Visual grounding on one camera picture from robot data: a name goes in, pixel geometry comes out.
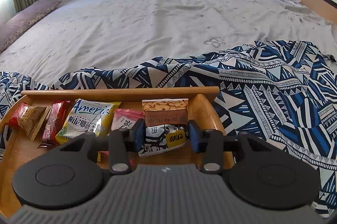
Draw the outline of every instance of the white bed sheet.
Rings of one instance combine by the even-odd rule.
[[[73,0],[4,51],[0,71],[51,86],[81,68],[133,67],[254,40],[311,41],[337,57],[333,31],[329,21],[285,0]]]

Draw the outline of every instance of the blanket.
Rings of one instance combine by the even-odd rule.
[[[156,57],[133,68],[86,68],[50,87],[2,72],[0,118],[22,90],[219,86],[212,105],[226,133],[249,132],[310,164],[321,177],[312,207],[328,217],[337,207],[337,76],[325,58],[311,42],[255,41],[184,59]],[[3,149],[4,138],[8,130]]]

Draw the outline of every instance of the purple cushion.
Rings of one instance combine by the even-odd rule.
[[[0,26],[0,52],[6,50],[15,40],[24,34],[31,26],[54,11],[61,1],[42,0],[34,2],[22,10],[8,22]]]

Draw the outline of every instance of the floral trim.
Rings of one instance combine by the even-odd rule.
[[[46,15],[49,13],[53,12],[60,4],[62,1],[58,1],[53,3],[52,5],[48,6],[45,8],[43,11],[40,13],[36,14],[33,16],[29,21],[23,23],[20,29],[16,30],[14,34],[12,34],[1,46],[0,48],[0,53],[5,51],[9,46],[11,46],[14,41],[16,41],[19,37],[21,37],[29,28],[31,28],[35,23],[37,23],[39,20],[44,18]]]

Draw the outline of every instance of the wooden tray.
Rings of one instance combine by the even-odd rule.
[[[223,125],[212,107],[211,103],[219,93],[218,87],[181,87],[181,88],[149,88],[149,89],[105,89],[105,90],[69,90],[69,91],[22,91],[23,97],[17,101],[0,122],[0,131],[8,124],[16,108],[25,102],[32,106],[52,106],[54,101],[83,98],[90,101],[122,101],[120,108],[142,110],[142,99],[160,98],[188,98],[188,119],[194,119],[202,129],[217,129],[225,134]],[[41,132],[34,142],[28,140],[21,130],[13,130],[8,141],[3,160],[0,162],[0,211],[6,217],[10,217],[20,208],[16,198],[11,179],[18,167],[24,163],[46,153],[47,149],[36,149],[41,143]],[[187,164],[194,163],[200,166],[202,154],[192,152],[189,142],[182,148],[148,157],[138,157],[135,154],[137,164]],[[102,153],[102,168],[108,168],[107,155]],[[229,152],[224,153],[224,167],[231,168],[234,165],[233,156]]]

